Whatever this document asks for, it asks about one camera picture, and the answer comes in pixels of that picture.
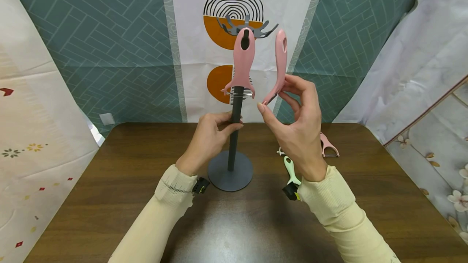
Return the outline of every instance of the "forearm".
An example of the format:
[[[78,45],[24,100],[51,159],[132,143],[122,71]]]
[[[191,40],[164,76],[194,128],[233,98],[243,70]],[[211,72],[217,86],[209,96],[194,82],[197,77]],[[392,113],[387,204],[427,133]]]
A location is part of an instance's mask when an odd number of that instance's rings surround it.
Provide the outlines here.
[[[335,239],[345,263],[400,262],[356,204],[351,189],[335,167],[327,168],[321,182],[303,179],[298,193]]]
[[[160,262],[172,228],[192,205],[191,190],[196,180],[197,176],[189,177],[170,166],[109,263]]]

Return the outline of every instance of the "black strap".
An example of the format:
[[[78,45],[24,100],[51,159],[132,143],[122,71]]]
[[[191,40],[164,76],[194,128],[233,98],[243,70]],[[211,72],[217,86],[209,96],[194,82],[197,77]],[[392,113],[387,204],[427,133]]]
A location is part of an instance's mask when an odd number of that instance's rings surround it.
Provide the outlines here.
[[[297,193],[297,186],[295,183],[290,182],[283,188],[284,194],[289,198],[289,200],[300,200],[299,195]]]
[[[193,186],[192,192],[195,194],[203,194],[207,187],[210,185],[210,182],[205,178],[198,178],[195,186]]]

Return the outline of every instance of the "herringbone pattern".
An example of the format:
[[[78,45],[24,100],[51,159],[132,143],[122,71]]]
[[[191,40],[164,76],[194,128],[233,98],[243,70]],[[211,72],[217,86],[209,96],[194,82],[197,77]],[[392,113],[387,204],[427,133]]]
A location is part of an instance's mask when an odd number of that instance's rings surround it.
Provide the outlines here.
[[[99,114],[182,121],[163,0],[21,0],[76,102]],[[412,0],[320,0],[294,74],[317,85],[323,121],[352,97]],[[283,103],[283,122],[293,120]]]
[[[413,0],[320,0],[293,74],[315,82],[323,122],[351,99]],[[293,122],[290,107],[278,111]]]
[[[118,123],[182,121],[163,0],[21,0],[77,104]]]

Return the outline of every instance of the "ribbed cuff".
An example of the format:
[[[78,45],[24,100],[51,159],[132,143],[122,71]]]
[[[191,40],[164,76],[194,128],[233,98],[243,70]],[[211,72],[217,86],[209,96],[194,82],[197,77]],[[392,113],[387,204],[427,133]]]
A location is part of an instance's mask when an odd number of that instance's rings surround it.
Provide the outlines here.
[[[332,166],[327,167],[327,174],[321,182],[309,182],[302,178],[298,194],[322,224],[338,217],[356,201],[345,179]]]
[[[192,199],[192,189],[197,176],[187,176],[180,172],[176,165],[171,165],[159,180],[154,196],[167,205],[179,205],[186,199]]]

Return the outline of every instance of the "pink y-peeler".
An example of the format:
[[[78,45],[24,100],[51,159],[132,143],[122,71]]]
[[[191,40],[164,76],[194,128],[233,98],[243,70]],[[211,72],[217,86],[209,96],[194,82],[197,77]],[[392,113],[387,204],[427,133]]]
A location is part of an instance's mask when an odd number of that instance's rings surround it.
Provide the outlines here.
[[[278,95],[284,85],[284,77],[286,76],[286,61],[288,58],[288,44],[284,30],[279,30],[276,34],[275,56],[277,72],[276,84],[264,98],[263,104],[269,104]]]
[[[340,154],[338,152],[338,149],[336,149],[336,147],[333,146],[333,144],[330,143],[328,138],[322,132],[320,132],[320,141],[323,143],[323,146],[322,146],[322,156],[323,157],[338,157],[338,156],[340,156]],[[336,154],[335,155],[326,155],[325,154],[325,149],[327,147],[330,147],[331,149],[333,149]]]
[[[224,94],[228,89],[234,86],[242,86],[252,91],[252,98],[255,97],[255,90],[249,81],[250,68],[255,56],[255,38],[254,33],[245,27],[237,34],[234,42],[234,69],[235,73],[231,82],[221,90]]]

